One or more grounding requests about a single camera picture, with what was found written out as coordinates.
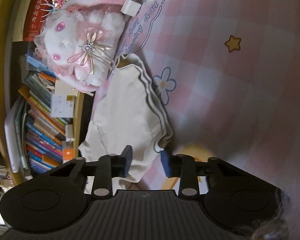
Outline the beige t-shirt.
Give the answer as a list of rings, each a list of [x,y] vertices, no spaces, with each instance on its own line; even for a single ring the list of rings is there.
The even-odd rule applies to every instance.
[[[113,188],[130,189],[151,168],[172,137],[160,99],[141,59],[135,54],[117,58],[106,96],[98,102],[79,150],[86,161],[133,150],[128,176],[115,178]]]

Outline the flat white orange box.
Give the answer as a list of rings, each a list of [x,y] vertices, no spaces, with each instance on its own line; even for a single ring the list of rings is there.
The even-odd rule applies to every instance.
[[[63,163],[75,159],[75,150],[72,141],[62,141]]]

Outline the row of colourful books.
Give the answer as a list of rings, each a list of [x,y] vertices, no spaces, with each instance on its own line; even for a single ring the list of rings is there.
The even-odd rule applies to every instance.
[[[24,99],[25,150],[29,164],[36,173],[43,173],[64,161],[63,143],[70,117],[57,117],[52,112],[56,87],[55,75],[36,55],[29,51],[21,57],[26,68],[19,94]]]

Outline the white cube box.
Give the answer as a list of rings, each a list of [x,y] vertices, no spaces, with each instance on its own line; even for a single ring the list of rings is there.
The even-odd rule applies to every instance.
[[[72,118],[76,97],[73,95],[52,94],[51,116],[54,118]]]

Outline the wooden white bookshelf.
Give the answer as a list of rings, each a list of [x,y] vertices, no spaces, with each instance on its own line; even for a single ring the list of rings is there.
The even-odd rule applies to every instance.
[[[12,34],[20,5],[21,0],[0,0],[0,152],[14,185],[24,182],[25,178],[21,172],[12,172],[6,146],[4,122],[11,106]]]

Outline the small beige box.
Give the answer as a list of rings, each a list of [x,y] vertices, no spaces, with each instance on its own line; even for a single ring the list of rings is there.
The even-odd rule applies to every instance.
[[[69,95],[69,96],[77,96],[78,90],[71,87],[67,83],[63,82],[62,80],[55,81],[55,94],[58,95]]]

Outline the white tablet on books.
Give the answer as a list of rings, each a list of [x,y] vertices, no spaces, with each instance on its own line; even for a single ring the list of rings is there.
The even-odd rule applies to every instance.
[[[21,153],[20,153],[20,134],[17,124],[17,114],[21,107],[23,100],[19,97],[4,122],[5,138],[7,144],[8,157],[10,160],[11,170],[13,173],[18,173],[21,167]]]

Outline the pink checkered table mat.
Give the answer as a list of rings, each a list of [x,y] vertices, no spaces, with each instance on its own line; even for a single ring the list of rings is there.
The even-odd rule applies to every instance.
[[[300,0],[144,1],[119,51],[147,64],[174,152],[202,145],[300,204]]]

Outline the pink white plush bunny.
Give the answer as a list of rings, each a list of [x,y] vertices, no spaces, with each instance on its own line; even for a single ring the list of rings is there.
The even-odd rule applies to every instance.
[[[83,93],[107,79],[126,20],[126,0],[68,0],[34,38],[36,53],[55,76]]]

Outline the white power adapter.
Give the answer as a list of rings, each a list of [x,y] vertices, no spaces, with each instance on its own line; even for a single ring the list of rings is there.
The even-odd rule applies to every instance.
[[[121,12],[129,17],[135,17],[141,9],[142,4],[138,0],[125,0]]]

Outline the red book box set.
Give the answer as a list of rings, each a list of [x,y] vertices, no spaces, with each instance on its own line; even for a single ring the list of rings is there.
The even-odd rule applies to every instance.
[[[30,0],[24,22],[23,41],[33,41],[34,37],[40,34],[45,18],[53,7],[51,1]]]

